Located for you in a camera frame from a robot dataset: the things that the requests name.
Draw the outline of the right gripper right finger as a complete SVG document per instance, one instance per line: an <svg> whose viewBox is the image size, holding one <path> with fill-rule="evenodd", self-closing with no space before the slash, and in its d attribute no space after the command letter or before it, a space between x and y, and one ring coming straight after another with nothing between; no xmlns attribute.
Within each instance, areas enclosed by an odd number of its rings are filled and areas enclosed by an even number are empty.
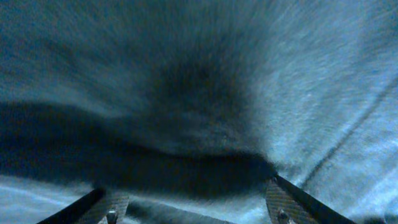
<svg viewBox="0 0 398 224"><path fill-rule="evenodd" d="M265 196L272 224L355 224L279 175L269 179Z"/></svg>

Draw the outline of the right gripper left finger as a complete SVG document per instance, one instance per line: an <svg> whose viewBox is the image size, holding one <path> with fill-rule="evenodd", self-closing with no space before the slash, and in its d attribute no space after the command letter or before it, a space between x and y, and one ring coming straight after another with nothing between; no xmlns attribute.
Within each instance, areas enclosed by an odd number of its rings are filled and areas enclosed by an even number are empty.
<svg viewBox="0 0 398 224"><path fill-rule="evenodd" d="M117 224L128 205L127 193L98 188L37 224Z"/></svg>

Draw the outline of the dark green t-shirt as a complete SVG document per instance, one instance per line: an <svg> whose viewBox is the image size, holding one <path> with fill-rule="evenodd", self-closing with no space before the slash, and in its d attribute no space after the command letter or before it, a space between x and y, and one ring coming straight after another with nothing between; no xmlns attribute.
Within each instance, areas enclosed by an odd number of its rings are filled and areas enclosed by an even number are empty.
<svg viewBox="0 0 398 224"><path fill-rule="evenodd" d="M2 1L1 180L34 223L81 187L129 214L268 223L279 174L397 221L396 1Z"/></svg>

